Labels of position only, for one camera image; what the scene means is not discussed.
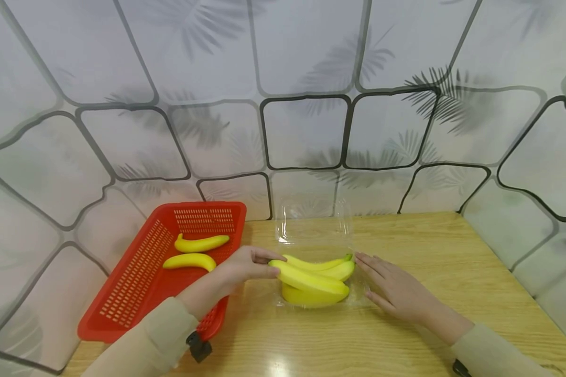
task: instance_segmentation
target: yellow banana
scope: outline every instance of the yellow banana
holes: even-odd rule
[[[332,261],[322,262],[322,263],[304,262],[302,261],[302,259],[298,259],[293,255],[287,255],[287,254],[283,254],[283,257],[287,258],[287,263],[290,263],[290,265],[292,266],[299,267],[300,269],[306,271],[322,271],[322,270],[331,269],[332,267],[342,264],[343,262],[350,261],[352,259],[352,254],[346,254],[344,258],[333,259]]]
[[[181,253],[203,253],[204,251],[223,246],[229,239],[229,236],[214,236],[203,239],[183,239],[181,233],[178,235],[178,239],[176,239],[173,243],[173,246]]]
[[[207,254],[183,254],[168,258],[164,262],[164,269],[179,269],[180,267],[201,267],[211,272],[216,268],[214,258]]]
[[[281,295],[288,303],[302,305],[305,308],[323,308],[342,301],[348,296],[348,292],[338,295],[315,293],[313,291],[301,291],[293,288],[291,285],[283,283]]]
[[[268,264],[280,270],[280,281],[302,291],[344,296],[350,291],[348,287],[339,280],[299,269],[287,262],[274,259]]]
[[[354,272],[354,261],[342,262],[335,267],[331,267],[328,270],[314,271],[315,274],[328,276],[336,280],[345,282],[352,273]]]

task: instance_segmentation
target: red plastic basket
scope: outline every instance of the red plastic basket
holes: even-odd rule
[[[172,203],[157,207],[86,310],[78,325],[78,336],[83,340],[115,342],[159,303],[207,273],[197,267],[161,267],[166,259],[180,254],[173,247],[179,233],[185,239],[229,235],[227,243],[206,253],[220,264],[239,248],[246,212],[246,206],[240,202]],[[197,326],[203,340],[214,337],[220,329],[227,303],[228,297],[220,300]]]

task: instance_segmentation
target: white wallpaper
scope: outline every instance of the white wallpaper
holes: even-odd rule
[[[566,0],[0,0],[0,376],[155,207],[298,192],[462,213],[566,333]]]

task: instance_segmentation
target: wooden table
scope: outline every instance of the wooden table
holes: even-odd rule
[[[314,237],[330,221],[307,221],[303,232]],[[243,242],[274,248],[274,226],[246,223]],[[459,313],[566,376],[566,337],[461,216],[355,217],[354,245],[397,263]],[[231,296],[211,356],[196,364],[185,354],[167,376],[454,376],[453,355],[425,330],[375,306],[278,308],[275,289],[275,281],[247,282]],[[79,376],[104,349],[81,342],[63,376]]]

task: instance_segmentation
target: black strap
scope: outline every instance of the black strap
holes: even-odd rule
[[[465,365],[463,365],[461,361],[457,359],[455,359],[455,362],[453,363],[453,372],[455,372],[457,376],[471,377],[471,374],[468,371],[468,369],[465,367]]]
[[[191,350],[191,356],[198,363],[205,360],[212,353],[212,345],[208,341],[201,340],[197,331],[193,331],[187,338],[187,344],[189,345],[189,350]]]

